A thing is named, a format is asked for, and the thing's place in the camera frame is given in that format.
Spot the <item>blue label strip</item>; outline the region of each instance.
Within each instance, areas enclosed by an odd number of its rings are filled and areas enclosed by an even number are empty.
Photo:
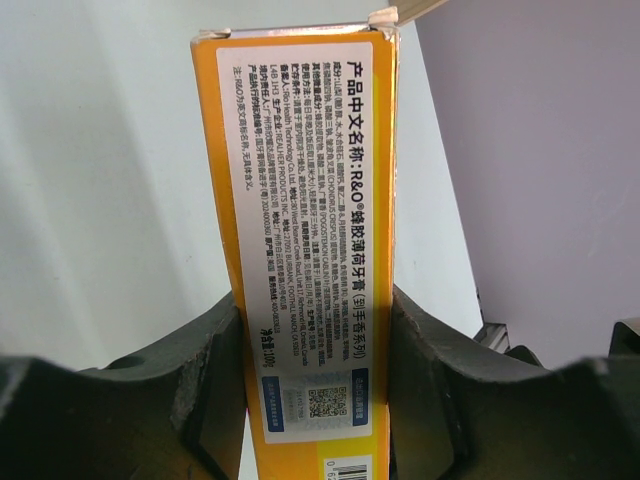
[[[265,412],[270,432],[284,432],[282,419],[282,401],[280,399],[280,379],[278,377],[262,377]]]
[[[369,423],[369,369],[359,368],[351,371],[351,398],[353,426],[360,427]]]

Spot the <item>white label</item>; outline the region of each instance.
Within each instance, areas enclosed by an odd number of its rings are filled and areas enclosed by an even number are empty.
[[[324,461],[324,480],[371,480],[372,465],[371,455],[327,458]]]
[[[371,435],[373,47],[217,60],[266,442]]]

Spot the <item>barcode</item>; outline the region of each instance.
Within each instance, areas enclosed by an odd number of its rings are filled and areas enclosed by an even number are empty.
[[[354,465],[353,467],[334,468],[333,471],[338,474],[338,480],[368,480],[366,465]]]
[[[327,458],[324,461],[325,480],[372,480],[373,457]]]

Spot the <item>yellow box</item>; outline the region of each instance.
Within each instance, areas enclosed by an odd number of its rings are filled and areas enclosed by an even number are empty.
[[[398,34],[192,42],[261,480],[385,480]]]

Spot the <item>black holder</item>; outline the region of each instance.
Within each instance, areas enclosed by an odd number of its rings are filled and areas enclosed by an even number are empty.
[[[609,358],[550,372],[525,347],[479,345],[396,288],[391,477],[637,480],[639,332],[620,322]],[[103,370],[0,358],[0,479],[237,479],[242,336],[229,294]]]

